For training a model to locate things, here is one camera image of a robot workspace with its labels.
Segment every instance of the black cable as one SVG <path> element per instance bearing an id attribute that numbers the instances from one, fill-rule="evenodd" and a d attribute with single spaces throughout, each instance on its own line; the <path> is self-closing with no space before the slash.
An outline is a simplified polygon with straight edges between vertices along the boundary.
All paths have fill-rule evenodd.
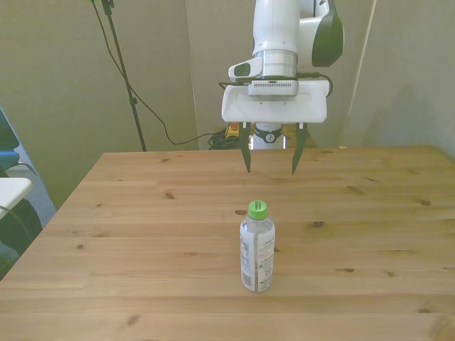
<path id="1" fill-rule="evenodd" d="M 240 148 L 239 137 L 226 137 L 226 130 L 227 129 L 223 129 L 217 132 L 208 140 L 209 149 L 211 151 L 227 151 Z"/>
<path id="2" fill-rule="evenodd" d="M 97 9 L 97 7 L 95 5 L 95 0 L 92 0 L 92 5 L 93 5 L 93 8 L 95 9 L 95 13 L 97 14 L 98 22 L 100 23 L 102 35 L 103 35 L 103 37 L 105 39 L 105 43 L 106 43 L 106 47 L 107 47 L 107 52 L 109 53 L 112 61 L 114 62 L 115 66 L 117 67 L 118 71 L 120 72 L 120 75 L 122 75 L 123 79 L 127 82 L 126 76 L 123 74 L 122 69 L 120 68 L 119 64 L 115 60 L 114 55 L 112 54 L 111 48 L 109 46 L 109 41 L 107 40 L 105 27 L 104 27 L 104 25 L 102 23 L 100 13 L 98 12 L 98 9 Z M 196 140 L 200 139 L 201 137 L 215 135 L 214 133 L 203 134 L 203 135 L 200 135 L 198 137 L 195 137 L 194 139 L 191 139 L 191 140 L 185 141 L 185 142 L 174 142 L 174 141 L 172 141 L 172 139 L 171 139 L 171 137 L 169 136 L 169 133 L 168 133 L 168 127 L 167 127 L 166 123 L 164 123 L 163 119 L 161 119 L 161 117 L 137 94 L 137 92 L 134 90 L 134 88 L 131 86 L 131 84 L 129 84 L 129 87 L 130 87 L 131 91 L 133 92 L 133 94 L 136 95 L 137 99 L 161 122 L 161 124 L 163 125 L 163 128 L 164 128 L 164 132 L 166 133 L 166 138 L 174 146 L 180 146 L 182 144 L 189 144 L 190 142 L 196 141 Z"/>
<path id="3" fill-rule="evenodd" d="M 219 82 L 218 84 L 226 90 L 227 85 L 232 85 L 235 87 L 241 87 L 246 84 L 250 84 L 255 80 L 302 80 L 306 78 L 324 78 L 328 80 L 330 85 L 330 90 L 328 91 L 327 97 L 329 97 L 333 92 L 333 81 L 328 75 L 323 75 L 319 72 L 300 72 L 297 74 L 296 78 L 289 78 L 289 77 L 274 77 L 273 79 L 261 79 L 261 78 L 245 78 L 244 82 Z"/>
<path id="4" fill-rule="evenodd" d="M 324 78 L 328 80 L 328 83 L 330 85 L 330 90 L 328 91 L 327 97 L 329 97 L 332 92 L 333 92 L 333 81 L 328 75 L 323 75 L 322 73 L 319 72 L 299 72 L 297 73 L 297 77 L 300 78 Z"/>

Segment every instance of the water bottle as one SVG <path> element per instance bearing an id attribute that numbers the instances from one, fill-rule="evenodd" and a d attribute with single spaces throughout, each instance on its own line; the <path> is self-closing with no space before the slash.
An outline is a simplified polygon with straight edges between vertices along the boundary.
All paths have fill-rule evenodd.
<path id="1" fill-rule="evenodd" d="M 255 200 L 240 225 L 240 260 L 243 285 L 251 291 L 267 290 L 272 283 L 275 224 L 267 204 Z"/>

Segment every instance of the wall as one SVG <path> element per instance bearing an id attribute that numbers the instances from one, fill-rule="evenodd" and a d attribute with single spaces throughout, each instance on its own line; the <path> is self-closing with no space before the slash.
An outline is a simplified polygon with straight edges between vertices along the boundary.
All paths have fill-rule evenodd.
<path id="1" fill-rule="evenodd" d="M 345 144 L 429 144 L 455 156 L 454 22 L 453 1 L 378 1 Z"/>
<path id="2" fill-rule="evenodd" d="M 184 0 L 115 5 L 131 83 L 175 140 L 196 136 Z M 89 1 L 2 0 L 0 28 L 0 104 L 59 207 L 102 153 L 140 151 L 125 85 Z M 139 115 L 149 150 L 197 148 Z"/>
<path id="3" fill-rule="evenodd" d="M 350 106 L 355 76 L 370 19 L 373 0 L 337 0 L 346 32 L 345 51 L 329 69 L 335 91 L 328 99 L 328 120 L 311 125 L 319 146 L 338 146 Z M 251 58 L 255 0 L 186 0 L 188 34 L 196 101 L 198 131 L 212 132 L 224 126 L 221 119 L 223 90 L 228 68 Z M 201 140 L 201 148 L 206 148 Z"/>

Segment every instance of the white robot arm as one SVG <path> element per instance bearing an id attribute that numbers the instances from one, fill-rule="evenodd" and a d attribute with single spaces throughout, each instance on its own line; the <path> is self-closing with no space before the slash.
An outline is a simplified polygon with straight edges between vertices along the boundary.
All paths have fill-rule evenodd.
<path id="1" fill-rule="evenodd" d="M 309 11 L 313 18 L 301 19 Z M 296 170 L 304 148 L 307 123 L 327 117 L 326 80 L 302 80 L 306 66 L 328 67 L 343 53 L 343 25 L 334 0 L 257 0 L 253 59 L 232 66 L 223 98 L 223 119 L 241 122 L 240 145 L 250 171 L 250 123 L 257 125 L 255 145 L 276 148 L 282 123 L 297 124 Z"/>

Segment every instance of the green bottle cap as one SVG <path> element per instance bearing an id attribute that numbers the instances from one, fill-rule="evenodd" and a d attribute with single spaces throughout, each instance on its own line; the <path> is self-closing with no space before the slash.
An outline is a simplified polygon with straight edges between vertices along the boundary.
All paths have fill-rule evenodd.
<path id="1" fill-rule="evenodd" d="M 267 218 L 267 204 L 260 200 L 255 200 L 248 207 L 248 216 L 253 220 L 264 220 Z"/>

